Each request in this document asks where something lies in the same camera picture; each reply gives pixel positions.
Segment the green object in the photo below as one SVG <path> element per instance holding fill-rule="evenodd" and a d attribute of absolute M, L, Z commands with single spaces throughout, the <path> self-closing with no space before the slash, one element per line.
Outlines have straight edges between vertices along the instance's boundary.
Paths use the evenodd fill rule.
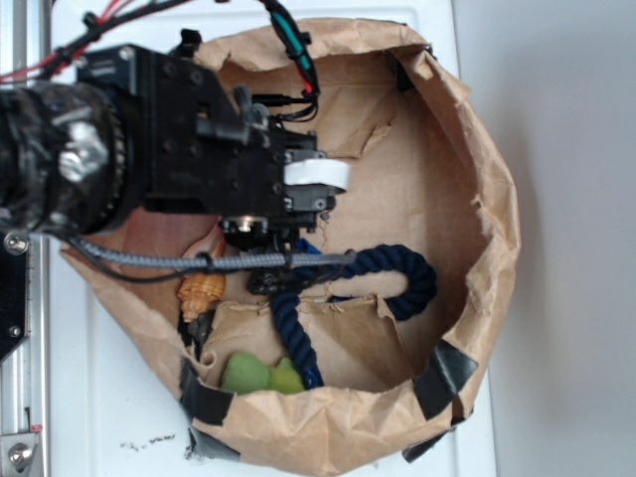
<path fill-rule="evenodd" d="M 234 353 L 221 378 L 221 389 L 239 395 L 272 390 L 285 395 L 302 393 L 305 387 L 289 358 L 283 358 L 275 368 L 268 368 L 258 357 L 247 351 Z"/>
<path fill-rule="evenodd" d="M 276 368 L 269 369 L 268 388 L 284 395 L 295 395 L 305 391 L 300 375 L 289 358 L 283 358 Z"/>
<path fill-rule="evenodd" d="M 234 353 L 221 378 L 221 389 L 239 395 L 266 390 L 269 383 L 269 369 L 252 353 Z"/>

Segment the navy blue rope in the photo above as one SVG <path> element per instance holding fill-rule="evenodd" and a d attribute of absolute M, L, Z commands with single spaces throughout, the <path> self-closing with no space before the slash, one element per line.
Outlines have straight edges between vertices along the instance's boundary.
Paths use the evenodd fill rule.
<path fill-rule="evenodd" d="M 335 266 L 318 270 L 315 267 L 299 267 L 293 271 L 293 281 L 310 280 L 317 273 L 321 277 L 318 283 L 337 278 L 353 278 L 369 272 L 399 271 L 408 278 L 406 291 L 399 296 L 387 299 L 387 305 L 397 320 L 407 320 L 426 308 L 435 296 L 436 274 L 424 257 L 404 245 L 380 245 L 358 252 L 356 261 L 338 270 Z M 289 352 L 294 366 L 303 379 L 305 388 L 311 390 L 323 386 L 318 370 L 316 352 L 302 325 L 298 322 L 296 307 L 300 303 L 298 293 L 286 291 L 271 298 L 274 323 L 283 346 Z"/>

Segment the black cable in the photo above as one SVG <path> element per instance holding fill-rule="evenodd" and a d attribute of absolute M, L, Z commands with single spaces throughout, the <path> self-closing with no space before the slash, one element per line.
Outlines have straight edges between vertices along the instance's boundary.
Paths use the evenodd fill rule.
<path fill-rule="evenodd" d="M 43 66 L 42 71 L 36 76 L 39 80 L 50 80 L 55 74 L 58 68 L 67 65 L 71 62 L 73 55 L 86 47 L 87 45 L 96 42 L 101 36 L 120 26 L 124 23 L 131 22 L 141 17 L 151 15 L 153 13 L 168 10 L 173 7 L 177 7 L 191 0 L 167 0 L 161 3 L 151 2 L 143 7 L 139 7 L 131 12 L 123 15 L 114 16 L 103 23 L 93 23 L 88 27 L 88 30 L 83 35 L 79 36 L 64 47 L 57 48 L 58 55 L 51 60 L 47 65 Z"/>

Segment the cable tie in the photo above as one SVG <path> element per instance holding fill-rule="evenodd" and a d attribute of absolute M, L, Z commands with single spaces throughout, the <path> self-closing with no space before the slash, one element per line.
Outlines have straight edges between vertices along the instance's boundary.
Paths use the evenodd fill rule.
<path fill-rule="evenodd" d="M 206 261 L 206 266 L 205 268 L 202 270 L 204 273 L 207 274 L 212 274 L 215 273 L 215 261 L 212 259 L 212 257 L 208 254 L 205 253 L 204 251 L 197 253 L 196 255 L 197 258 L 202 258 L 203 260 Z"/>
<path fill-rule="evenodd" d="M 73 53 L 67 47 L 59 47 L 56 49 L 58 59 L 62 60 L 63 64 L 70 65 L 73 62 Z"/>
<path fill-rule="evenodd" d="M 99 23 L 98 20 L 99 18 L 94 13 L 86 12 L 81 19 L 81 22 L 84 23 L 89 30 L 91 30 Z"/>

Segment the stain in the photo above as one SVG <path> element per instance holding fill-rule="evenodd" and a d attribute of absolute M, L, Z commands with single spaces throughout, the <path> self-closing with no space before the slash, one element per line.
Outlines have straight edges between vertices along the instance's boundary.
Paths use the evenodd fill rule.
<path fill-rule="evenodd" d="M 154 439 L 149 439 L 148 442 L 154 444 L 155 442 L 162 442 L 164 440 L 172 440 L 175 438 L 175 434 L 164 435 L 163 437 L 155 437 Z"/>
<path fill-rule="evenodd" d="M 131 450 L 134 450 L 135 452 L 139 452 L 139 447 L 137 447 L 132 442 L 121 442 L 119 444 L 119 447 L 121 447 L 122 449 L 131 449 Z"/>
<path fill-rule="evenodd" d="M 154 445 L 157 442 L 163 442 L 164 440 L 172 440 L 175 438 L 175 436 L 176 434 L 158 436 L 152 439 L 148 439 L 148 442 Z M 139 452 L 139 449 L 141 450 L 146 449 L 148 445 L 147 444 L 138 445 L 138 444 L 135 444 L 134 442 L 120 442 L 119 447 L 122 449 L 129 449 L 129 450 L 134 450 L 135 452 Z"/>

